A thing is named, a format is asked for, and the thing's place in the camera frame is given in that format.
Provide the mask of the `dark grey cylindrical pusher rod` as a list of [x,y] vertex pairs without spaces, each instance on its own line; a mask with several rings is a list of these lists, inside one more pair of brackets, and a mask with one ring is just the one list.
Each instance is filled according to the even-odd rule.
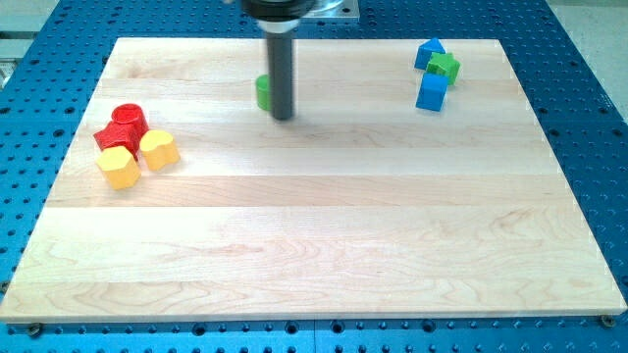
[[266,33],[271,116],[278,121],[293,117],[292,33]]

